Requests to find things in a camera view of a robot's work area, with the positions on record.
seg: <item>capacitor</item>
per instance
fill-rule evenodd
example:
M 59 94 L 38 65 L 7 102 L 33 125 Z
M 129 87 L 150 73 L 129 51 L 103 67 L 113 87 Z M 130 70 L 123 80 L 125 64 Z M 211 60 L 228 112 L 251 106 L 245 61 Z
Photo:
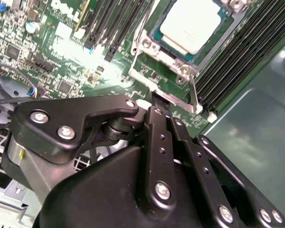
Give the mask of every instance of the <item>capacitor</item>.
M 37 34 L 40 30 L 39 23 L 37 22 L 28 22 L 26 24 L 26 31 L 30 34 Z

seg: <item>white plastic part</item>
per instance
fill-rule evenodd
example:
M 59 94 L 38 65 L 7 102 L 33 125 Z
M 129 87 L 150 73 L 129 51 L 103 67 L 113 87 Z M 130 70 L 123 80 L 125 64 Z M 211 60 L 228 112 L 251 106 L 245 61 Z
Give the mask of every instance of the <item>white plastic part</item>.
M 209 112 L 209 116 L 207 118 L 209 123 L 213 123 L 214 121 L 217 120 L 217 115 L 213 112 Z
M 140 108 L 143 108 L 145 110 L 148 110 L 149 107 L 152 106 L 152 104 L 148 101 L 145 101 L 145 100 L 137 100 L 136 101 L 136 104 L 140 107 Z
M 26 24 L 26 31 L 30 34 L 36 34 L 40 30 L 40 26 L 37 22 L 29 22 Z

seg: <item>electronic component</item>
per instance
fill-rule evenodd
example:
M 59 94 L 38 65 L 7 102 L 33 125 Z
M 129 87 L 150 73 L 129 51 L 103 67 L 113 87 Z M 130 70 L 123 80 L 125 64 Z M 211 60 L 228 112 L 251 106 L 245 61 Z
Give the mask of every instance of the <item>electronic component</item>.
M 39 71 L 45 71 L 47 73 L 52 72 L 55 68 L 55 66 L 52 63 L 44 59 L 36 57 L 35 55 L 33 55 L 32 52 L 28 54 L 25 63 L 33 69 L 36 69 Z
M 39 3 L 39 9 L 40 9 L 41 11 L 45 11 L 45 7 L 46 7 L 46 3 L 43 2 L 43 1 L 41 1 L 41 2 Z
M 5 53 L 8 57 L 12 58 L 12 59 L 18 59 L 19 55 L 20 55 L 20 50 L 16 47 L 14 47 L 13 45 L 9 44 L 7 46 L 6 49 L 6 53 Z
M 68 94 L 71 90 L 71 85 L 67 82 L 61 81 L 58 90 L 65 94 Z
M 184 56 L 195 55 L 221 23 L 219 10 L 212 0 L 177 0 L 160 26 L 161 41 Z
M 22 0 L 1 0 L 1 3 L 4 3 L 7 7 L 16 10 L 21 7 Z
M 38 12 L 36 10 L 33 10 L 33 9 L 28 10 L 27 20 L 37 21 L 38 20 Z
M 40 30 L 39 23 L 37 22 L 28 22 L 26 23 L 26 31 L 30 34 L 37 34 Z
M 0 12 L 7 11 L 7 5 L 5 3 L 0 3 Z
M 0 68 L 0 76 L 7 76 L 7 75 L 8 75 L 8 72 Z

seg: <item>chip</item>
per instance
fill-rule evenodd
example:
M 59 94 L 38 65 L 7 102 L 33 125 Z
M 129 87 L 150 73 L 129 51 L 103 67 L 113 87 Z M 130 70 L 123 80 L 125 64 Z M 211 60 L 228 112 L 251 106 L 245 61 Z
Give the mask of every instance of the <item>chip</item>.
M 97 71 L 103 72 L 103 71 L 104 71 L 104 68 L 101 67 L 101 66 L 98 66 L 98 67 L 97 67 Z
M 18 59 L 20 55 L 20 50 L 9 44 L 5 54 L 12 59 Z
M 40 9 L 41 11 L 45 11 L 45 7 L 46 7 L 46 3 L 44 3 L 43 1 L 41 1 L 41 2 L 39 3 L 39 9 Z
M 70 89 L 71 89 L 71 85 L 62 81 L 60 86 L 59 86 L 59 91 L 65 93 L 65 94 L 68 94 L 70 92 Z
M 35 10 L 29 10 L 27 14 L 27 19 L 31 21 L 36 21 L 38 16 L 38 12 Z

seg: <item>integrated circuit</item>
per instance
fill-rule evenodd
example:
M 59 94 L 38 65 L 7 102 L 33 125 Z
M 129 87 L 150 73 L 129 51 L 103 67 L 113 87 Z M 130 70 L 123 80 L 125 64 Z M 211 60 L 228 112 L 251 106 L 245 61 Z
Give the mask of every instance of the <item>integrated circuit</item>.
M 20 50 L 18 48 L 16 48 L 15 46 L 9 44 L 7 46 L 6 49 L 6 53 L 5 53 L 8 57 L 12 58 L 12 59 L 18 59 L 19 55 L 20 55 Z
M 65 94 L 68 94 L 71 90 L 71 85 L 67 82 L 61 81 L 58 90 Z

